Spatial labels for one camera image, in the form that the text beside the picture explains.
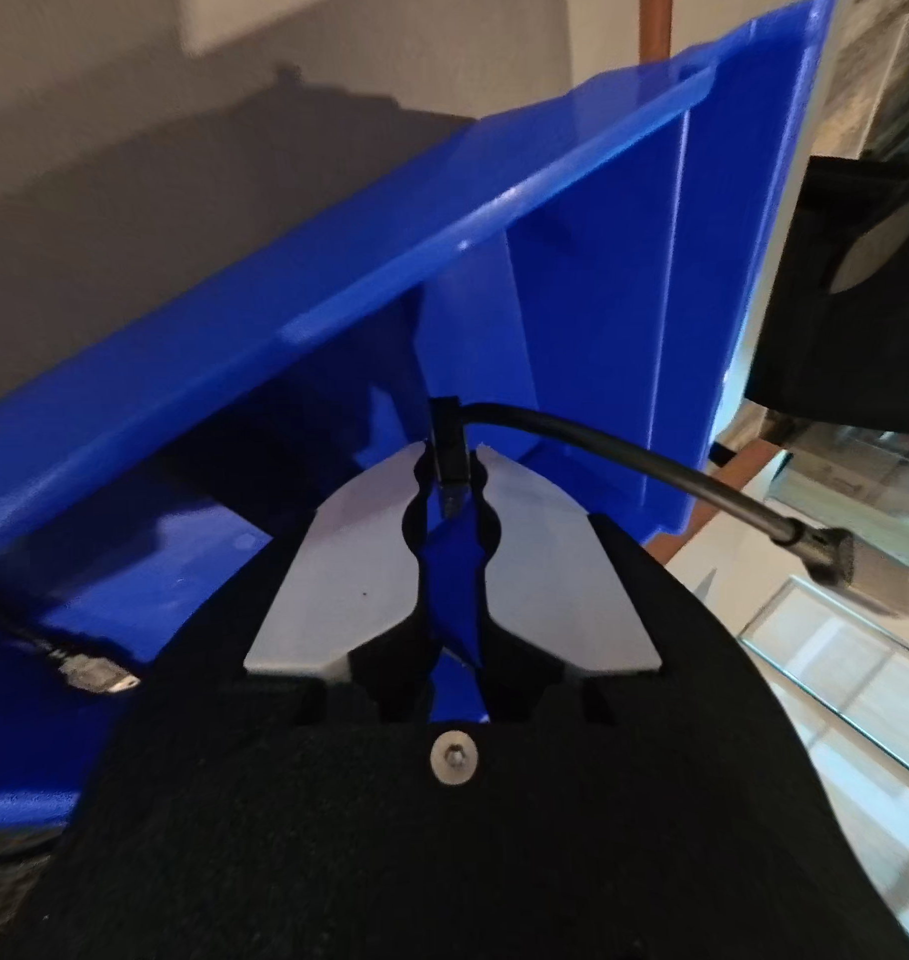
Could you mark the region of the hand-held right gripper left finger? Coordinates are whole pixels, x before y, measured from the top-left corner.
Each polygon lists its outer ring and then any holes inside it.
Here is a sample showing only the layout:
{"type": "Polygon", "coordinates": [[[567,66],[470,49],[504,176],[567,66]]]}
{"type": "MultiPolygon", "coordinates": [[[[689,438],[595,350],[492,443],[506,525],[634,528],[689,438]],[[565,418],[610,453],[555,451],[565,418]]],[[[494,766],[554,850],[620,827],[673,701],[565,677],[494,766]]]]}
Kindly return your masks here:
{"type": "Polygon", "coordinates": [[[433,481],[416,441],[316,510],[243,666],[259,678],[354,684],[390,719],[415,707],[435,665],[420,556],[433,481]]]}

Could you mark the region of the blue plastic bin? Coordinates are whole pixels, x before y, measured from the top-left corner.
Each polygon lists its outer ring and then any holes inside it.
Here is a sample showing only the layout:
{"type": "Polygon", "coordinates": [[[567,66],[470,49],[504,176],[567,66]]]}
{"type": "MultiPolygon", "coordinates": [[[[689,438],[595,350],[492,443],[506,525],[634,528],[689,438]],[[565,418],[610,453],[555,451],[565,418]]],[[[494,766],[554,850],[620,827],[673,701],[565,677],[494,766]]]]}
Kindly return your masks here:
{"type": "Polygon", "coordinates": [[[0,863],[53,847],[105,767],[121,803],[271,726],[488,718],[478,684],[474,452],[541,474],[643,545],[694,498],[571,442],[460,412],[517,407],[703,466],[795,162],[836,2],[780,3],[669,59],[455,126],[306,92],[279,72],[228,109],[278,225],[229,235],[228,174],[95,207],[136,284],[174,241],[231,241],[199,278],[0,398],[0,863]],[[434,666],[412,711],[357,685],[260,678],[245,656],[317,509],[429,444],[420,556],[434,666]]]}

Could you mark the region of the black office chair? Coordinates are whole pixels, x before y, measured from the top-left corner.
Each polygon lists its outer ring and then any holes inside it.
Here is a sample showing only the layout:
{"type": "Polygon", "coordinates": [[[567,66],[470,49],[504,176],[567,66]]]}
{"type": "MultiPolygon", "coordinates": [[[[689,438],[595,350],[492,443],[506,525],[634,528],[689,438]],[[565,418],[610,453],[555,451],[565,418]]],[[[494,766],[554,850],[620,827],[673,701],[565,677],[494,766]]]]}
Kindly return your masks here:
{"type": "Polygon", "coordinates": [[[909,163],[808,162],[745,394],[909,434],[909,163]]]}

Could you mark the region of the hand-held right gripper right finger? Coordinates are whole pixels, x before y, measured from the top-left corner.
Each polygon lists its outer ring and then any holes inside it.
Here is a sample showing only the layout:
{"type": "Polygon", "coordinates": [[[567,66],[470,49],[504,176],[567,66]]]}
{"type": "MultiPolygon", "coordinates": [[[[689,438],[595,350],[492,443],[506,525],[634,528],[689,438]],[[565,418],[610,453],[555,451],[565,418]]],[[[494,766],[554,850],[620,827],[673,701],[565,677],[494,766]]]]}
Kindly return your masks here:
{"type": "Polygon", "coordinates": [[[588,511],[491,446],[474,452],[477,683],[490,716],[532,716],[566,683],[655,675],[663,659],[588,511]]]}

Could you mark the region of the dark grey usb hub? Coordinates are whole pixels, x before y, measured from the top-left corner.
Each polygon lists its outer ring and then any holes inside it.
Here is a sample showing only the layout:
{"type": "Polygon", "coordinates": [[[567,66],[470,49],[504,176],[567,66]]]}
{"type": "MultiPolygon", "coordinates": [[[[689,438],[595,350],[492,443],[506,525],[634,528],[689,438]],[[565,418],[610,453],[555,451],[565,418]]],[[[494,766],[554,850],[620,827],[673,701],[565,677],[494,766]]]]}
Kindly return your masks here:
{"type": "Polygon", "coordinates": [[[908,565],[854,534],[845,536],[838,552],[838,592],[875,613],[909,618],[908,565]]]}

